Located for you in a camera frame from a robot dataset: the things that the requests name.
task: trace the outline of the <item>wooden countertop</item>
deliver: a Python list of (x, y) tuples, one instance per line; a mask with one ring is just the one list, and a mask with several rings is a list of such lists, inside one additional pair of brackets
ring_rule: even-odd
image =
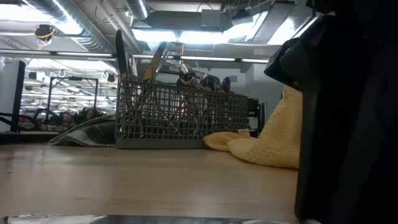
[(201, 149), (0, 145), (0, 216), (26, 213), (294, 220), (297, 172)]

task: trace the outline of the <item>wire basket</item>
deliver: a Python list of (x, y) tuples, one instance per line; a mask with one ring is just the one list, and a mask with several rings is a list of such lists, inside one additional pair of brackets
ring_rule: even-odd
[(243, 95), (119, 80), (116, 147), (203, 148), (203, 138), (247, 127)]

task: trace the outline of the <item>light fixture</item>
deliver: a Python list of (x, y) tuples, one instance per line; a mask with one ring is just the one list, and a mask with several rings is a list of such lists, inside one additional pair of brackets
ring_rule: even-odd
[(214, 61), (214, 62), (234, 62), (234, 61), (235, 61), (235, 58), (181, 56), (181, 60), (201, 60), (201, 61)]
[(139, 58), (139, 59), (151, 59), (153, 58), (153, 55), (134, 55), (134, 58)]
[(179, 41), (186, 44), (219, 44), (222, 39), (221, 32), (184, 31)]
[(60, 72), (58, 72), (58, 77), (63, 78), (65, 77), (65, 72), (63, 70), (61, 70)]
[(41, 50), (7, 50), (0, 49), (0, 53), (4, 54), (27, 54), (27, 55), (51, 55), (48, 51)]
[(112, 57), (112, 54), (84, 53), (84, 52), (57, 52), (60, 56), (83, 56), (83, 57)]
[(301, 29), (296, 35), (294, 35), (294, 38), (300, 37), (317, 19), (318, 17), (312, 18), (311, 21), (307, 25), (305, 25), (305, 27), (303, 27), (303, 29)]
[(268, 59), (242, 59), (244, 63), (268, 63)]
[(171, 30), (138, 30), (133, 29), (132, 33), (137, 40), (145, 42), (175, 42), (177, 36), (174, 31)]

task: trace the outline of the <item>yellow towel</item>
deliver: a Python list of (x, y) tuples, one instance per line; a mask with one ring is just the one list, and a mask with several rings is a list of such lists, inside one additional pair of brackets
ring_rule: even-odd
[(284, 95), (258, 139), (235, 139), (227, 143), (231, 153), (265, 166), (299, 168), (302, 127), (302, 94), (285, 86)]
[(226, 145), (227, 142), (239, 138), (250, 138), (250, 137), (228, 131), (223, 131), (214, 134), (209, 134), (203, 140), (205, 140), (205, 144), (212, 149), (229, 152), (229, 149)]

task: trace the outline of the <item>ductwork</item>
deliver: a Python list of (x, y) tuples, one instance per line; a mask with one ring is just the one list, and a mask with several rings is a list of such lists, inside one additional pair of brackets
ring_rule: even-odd
[(133, 18), (143, 20), (149, 16), (150, 10), (146, 0), (125, 0), (125, 2)]
[(82, 35), (73, 40), (90, 52), (111, 53), (113, 46), (72, 0), (23, 0), (32, 9), (50, 18), (54, 26), (65, 34)]

